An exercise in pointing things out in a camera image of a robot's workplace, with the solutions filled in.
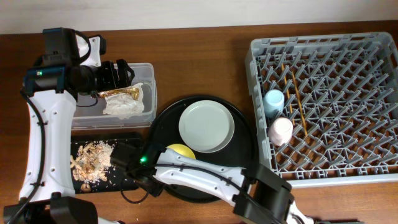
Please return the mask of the wooden chopstick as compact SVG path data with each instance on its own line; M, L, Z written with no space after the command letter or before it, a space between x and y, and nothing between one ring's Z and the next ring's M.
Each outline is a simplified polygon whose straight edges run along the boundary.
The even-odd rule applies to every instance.
M305 122L303 108L302 108L302 104L301 104L301 97L300 97L299 90L297 88L297 82L296 82L295 75L294 75L293 72L292 72L292 82L294 84L295 95L297 97L297 104L298 104L299 111L300 111L300 117L301 117L301 120L302 120L303 131L304 131L305 137L307 137L308 136L307 124Z
M281 65L281 69L282 69L282 73L284 73L284 70L285 70L284 64ZM286 79L286 76L284 77L284 84L285 84L285 86L287 86L287 79ZM289 89L286 90L286 95L287 95L287 98L288 98L288 100L289 100L289 99L290 99ZM292 109L291 104L289 104L289 111L290 111L290 114L293 113L293 109ZM293 124L293 126L295 126L295 121L294 121L294 119L292 119L292 124Z

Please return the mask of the food scraps pile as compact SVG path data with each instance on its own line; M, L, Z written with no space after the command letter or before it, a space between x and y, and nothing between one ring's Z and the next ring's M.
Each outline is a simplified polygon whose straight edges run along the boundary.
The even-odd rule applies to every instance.
M115 170L110 161L113 149L114 145L104 141L87 142L79 145L75 156L70 156L72 177L81 193L92 192L100 184L111 184L108 174Z

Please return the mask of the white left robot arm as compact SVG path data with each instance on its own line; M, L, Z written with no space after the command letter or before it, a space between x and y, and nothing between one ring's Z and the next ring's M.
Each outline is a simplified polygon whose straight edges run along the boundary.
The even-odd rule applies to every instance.
M27 170L19 202L4 207L5 223L104 223L93 203L76 198L70 171L72 121L79 95L128 86L124 60L101 62L106 40L68 28L43 31L45 50L23 79L30 115Z

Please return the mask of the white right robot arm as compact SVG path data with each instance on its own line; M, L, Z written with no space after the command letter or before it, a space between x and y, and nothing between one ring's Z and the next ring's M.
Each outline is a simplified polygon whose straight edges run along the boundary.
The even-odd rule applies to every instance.
M124 143L110 162L153 197L167 185L181 185L225 201L246 223L314 223L297 208L292 186L262 164L219 166L158 144L134 149Z

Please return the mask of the white paper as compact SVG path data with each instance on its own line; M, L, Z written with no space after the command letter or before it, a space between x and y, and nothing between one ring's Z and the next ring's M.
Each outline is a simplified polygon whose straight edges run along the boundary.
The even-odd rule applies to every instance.
M143 83L137 83L132 87L139 89L140 94L137 100L134 100L131 95L117 94L113 96L104 97L106 101L105 109L103 114L108 115L124 115L124 114L136 114L144 111L144 92L142 90Z

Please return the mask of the pink cup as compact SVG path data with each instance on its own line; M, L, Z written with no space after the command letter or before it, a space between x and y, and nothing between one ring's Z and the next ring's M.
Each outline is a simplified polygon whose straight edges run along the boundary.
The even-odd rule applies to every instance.
M269 128L268 137L275 146L288 143L292 138L293 124L287 118L277 118Z

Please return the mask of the yellow bowl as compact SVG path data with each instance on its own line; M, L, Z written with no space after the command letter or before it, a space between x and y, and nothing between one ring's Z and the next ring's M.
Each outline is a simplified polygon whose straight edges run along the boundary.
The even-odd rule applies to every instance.
M194 152L186 145L184 144L171 144L167 146L167 148L174 150L175 152L185 156L189 157L191 159L196 159Z

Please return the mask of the gold foil wrapper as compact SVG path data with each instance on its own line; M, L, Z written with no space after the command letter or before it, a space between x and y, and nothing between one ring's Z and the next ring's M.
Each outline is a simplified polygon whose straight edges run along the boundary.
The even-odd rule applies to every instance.
M107 96L113 96L113 95L117 95L117 94L127 94L127 95L131 95L133 97L134 100L137 100L140 94L140 91L138 88L136 87L127 87L127 88L120 88L120 89L115 89L115 90L108 90L108 91L102 91L99 92L98 95L99 97L107 97Z

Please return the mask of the light blue cup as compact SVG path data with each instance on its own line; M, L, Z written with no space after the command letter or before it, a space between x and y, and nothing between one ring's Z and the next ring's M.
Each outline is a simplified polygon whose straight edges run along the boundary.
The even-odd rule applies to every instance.
M284 94L276 89L269 90L264 98L264 114L268 118L274 118L284 108Z

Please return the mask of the grey round plate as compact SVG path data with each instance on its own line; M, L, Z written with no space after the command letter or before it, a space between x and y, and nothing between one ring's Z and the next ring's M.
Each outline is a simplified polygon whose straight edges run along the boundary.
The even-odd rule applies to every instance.
M224 105L213 100L200 100L182 112L178 131L183 142L200 153L214 153L232 140L234 118Z

